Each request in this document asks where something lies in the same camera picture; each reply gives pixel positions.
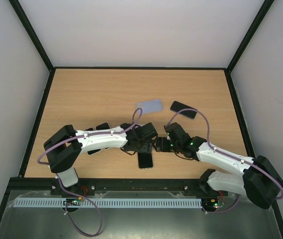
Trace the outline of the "lilac phone case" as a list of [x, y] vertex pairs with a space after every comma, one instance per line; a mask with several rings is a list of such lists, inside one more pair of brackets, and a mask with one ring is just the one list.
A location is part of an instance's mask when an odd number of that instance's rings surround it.
[[136, 108], [142, 109], [142, 114], [150, 114], [163, 110], [163, 105], [160, 99], [139, 102], [135, 104]]

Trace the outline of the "black phone blue edge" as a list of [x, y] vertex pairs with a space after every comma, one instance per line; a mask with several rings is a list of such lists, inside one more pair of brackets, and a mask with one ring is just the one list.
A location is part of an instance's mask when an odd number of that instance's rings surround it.
[[193, 107], [190, 107], [178, 101], [174, 101], [172, 103], [172, 105], [170, 106], [170, 110], [175, 113], [180, 112], [179, 113], [180, 115], [187, 117], [189, 119], [195, 119], [197, 114], [197, 112], [194, 111]]

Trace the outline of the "black phone purple edge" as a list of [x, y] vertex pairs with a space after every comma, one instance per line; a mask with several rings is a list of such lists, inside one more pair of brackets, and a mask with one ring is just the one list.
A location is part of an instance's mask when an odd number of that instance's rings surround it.
[[[87, 131], [94, 131], [95, 129], [93, 127], [91, 127], [91, 128], [86, 129], [86, 130]], [[96, 154], [96, 153], [98, 153], [100, 151], [101, 151], [101, 149], [90, 150], [90, 151], [87, 151], [87, 154], [88, 155], [93, 155], [93, 154]]]

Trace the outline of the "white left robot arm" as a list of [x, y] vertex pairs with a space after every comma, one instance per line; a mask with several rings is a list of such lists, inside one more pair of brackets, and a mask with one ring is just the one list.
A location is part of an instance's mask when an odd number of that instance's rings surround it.
[[66, 125], [43, 146], [51, 172], [68, 188], [79, 181], [73, 164], [80, 154], [104, 148], [139, 152], [157, 136], [152, 123], [123, 123], [114, 128], [100, 130], [75, 130], [73, 125]]

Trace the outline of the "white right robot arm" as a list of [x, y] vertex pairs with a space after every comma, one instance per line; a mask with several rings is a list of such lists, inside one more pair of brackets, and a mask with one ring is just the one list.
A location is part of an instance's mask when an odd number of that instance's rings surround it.
[[268, 209], [282, 195], [283, 179], [264, 156], [241, 156], [223, 150], [207, 139], [191, 137], [176, 122], [164, 126], [167, 137], [162, 152], [171, 152], [186, 160], [209, 163], [223, 170], [209, 169], [201, 176], [200, 191], [210, 195], [214, 191], [228, 191], [247, 197], [253, 204]]

